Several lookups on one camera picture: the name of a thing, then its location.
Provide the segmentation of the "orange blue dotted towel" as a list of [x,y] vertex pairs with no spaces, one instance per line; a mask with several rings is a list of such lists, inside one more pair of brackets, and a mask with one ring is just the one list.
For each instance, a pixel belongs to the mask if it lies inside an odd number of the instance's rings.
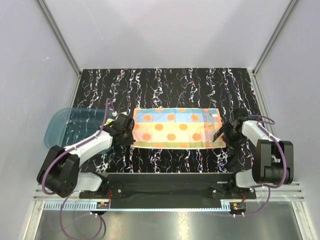
[[215,133],[221,128],[216,108],[136,108],[133,112],[134,148],[200,150],[225,148]]

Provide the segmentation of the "blue transparent plastic bin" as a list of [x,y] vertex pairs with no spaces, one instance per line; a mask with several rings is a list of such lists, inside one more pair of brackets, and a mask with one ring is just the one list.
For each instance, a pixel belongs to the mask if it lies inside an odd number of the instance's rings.
[[100,129],[104,115],[104,109],[96,108],[64,108],[58,111],[46,130],[46,147],[66,147],[90,137]]

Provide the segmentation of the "yellow white patterned towel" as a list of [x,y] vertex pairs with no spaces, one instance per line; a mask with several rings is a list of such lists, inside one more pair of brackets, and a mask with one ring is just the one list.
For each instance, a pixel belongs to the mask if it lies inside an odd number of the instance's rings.
[[108,118],[104,125],[106,126],[106,125],[108,125],[108,124],[110,124],[110,123],[112,123],[114,121],[115,121],[114,119]]

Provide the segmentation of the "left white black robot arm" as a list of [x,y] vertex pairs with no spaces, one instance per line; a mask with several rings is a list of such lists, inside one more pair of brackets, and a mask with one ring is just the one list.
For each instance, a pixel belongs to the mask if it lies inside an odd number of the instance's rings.
[[81,165],[91,157],[115,145],[130,146],[134,143],[131,129],[115,130],[106,126],[102,131],[65,148],[51,147],[37,175],[37,182],[46,195],[66,198],[75,191],[90,191],[103,198],[108,186],[96,173],[80,173]]

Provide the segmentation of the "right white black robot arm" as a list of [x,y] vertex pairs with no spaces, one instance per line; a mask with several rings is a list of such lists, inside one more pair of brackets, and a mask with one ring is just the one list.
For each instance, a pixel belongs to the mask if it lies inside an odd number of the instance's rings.
[[274,136],[263,123],[256,116],[239,117],[232,123],[224,123],[213,135],[213,141],[222,138],[233,155],[247,140],[255,147],[251,169],[236,173],[234,181],[227,185],[232,198],[243,195],[245,188],[276,189],[294,180],[293,143]]

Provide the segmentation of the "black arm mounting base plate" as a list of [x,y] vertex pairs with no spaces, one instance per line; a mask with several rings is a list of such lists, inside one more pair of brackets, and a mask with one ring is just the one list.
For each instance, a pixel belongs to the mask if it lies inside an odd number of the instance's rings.
[[255,200],[256,192],[238,187],[233,173],[109,173],[95,192],[81,199],[125,199],[137,196],[201,196],[213,199]]

